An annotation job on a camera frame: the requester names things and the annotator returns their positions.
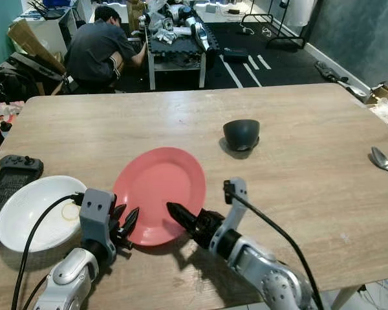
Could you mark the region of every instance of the dark hair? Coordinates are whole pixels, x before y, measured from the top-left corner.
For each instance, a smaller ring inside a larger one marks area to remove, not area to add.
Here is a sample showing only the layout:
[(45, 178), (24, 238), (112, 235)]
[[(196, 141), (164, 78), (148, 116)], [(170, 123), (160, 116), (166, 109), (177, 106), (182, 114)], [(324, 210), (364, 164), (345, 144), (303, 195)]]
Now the dark hair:
[(102, 18), (103, 21), (107, 21), (110, 17), (119, 20), (119, 23), (121, 23), (121, 17), (113, 8), (106, 5), (101, 5), (96, 8), (95, 21), (97, 21), (99, 18)]

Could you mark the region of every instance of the white bowl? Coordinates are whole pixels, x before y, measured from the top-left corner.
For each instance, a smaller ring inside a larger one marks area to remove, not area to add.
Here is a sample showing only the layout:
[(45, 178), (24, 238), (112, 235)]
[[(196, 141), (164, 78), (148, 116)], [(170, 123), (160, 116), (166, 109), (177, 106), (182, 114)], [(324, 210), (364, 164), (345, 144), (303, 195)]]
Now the white bowl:
[[(0, 211), (0, 241), (7, 248), (23, 252), (34, 224), (56, 200), (85, 192), (86, 186), (70, 176), (48, 176), (22, 187), (13, 194)], [(72, 200), (55, 206), (40, 223), (29, 252), (38, 252), (62, 244), (79, 228), (80, 207)]]

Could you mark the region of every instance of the black backpack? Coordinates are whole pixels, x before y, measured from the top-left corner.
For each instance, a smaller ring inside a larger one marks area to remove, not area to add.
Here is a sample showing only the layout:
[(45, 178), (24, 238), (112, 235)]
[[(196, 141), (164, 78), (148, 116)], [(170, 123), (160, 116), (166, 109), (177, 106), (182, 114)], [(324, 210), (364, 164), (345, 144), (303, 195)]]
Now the black backpack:
[(38, 96), (32, 74), (16, 68), (0, 68), (0, 102), (24, 101)]

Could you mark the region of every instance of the pink plate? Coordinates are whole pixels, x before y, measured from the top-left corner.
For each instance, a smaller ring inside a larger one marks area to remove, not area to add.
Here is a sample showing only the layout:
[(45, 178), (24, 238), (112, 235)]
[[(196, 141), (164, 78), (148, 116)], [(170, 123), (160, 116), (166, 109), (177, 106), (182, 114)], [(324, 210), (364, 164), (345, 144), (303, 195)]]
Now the pink plate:
[(139, 245), (160, 245), (180, 236), (184, 229), (169, 215), (166, 203), (181, 203), (198, 215), (206, 199), (206, 179), (200, 163), (184, 150), (161, 147), (143, 153), (116, 179), (116, 205), (127, 204), (120, 219), (140, 208), (129, 240)]

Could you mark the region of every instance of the person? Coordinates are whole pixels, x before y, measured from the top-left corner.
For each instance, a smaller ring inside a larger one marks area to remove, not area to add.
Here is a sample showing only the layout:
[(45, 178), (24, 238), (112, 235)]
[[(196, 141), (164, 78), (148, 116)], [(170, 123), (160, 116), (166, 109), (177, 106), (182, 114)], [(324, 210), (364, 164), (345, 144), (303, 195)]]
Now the person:
[(121, 17), (109, 6), (97, 7), (94, 20), (75, 33), (65, 56), (65, 66), (79, 86), (98, 91), (119, 79), (124, 65), (140, 67), (146, 43), (136, 53), (120, 28)]

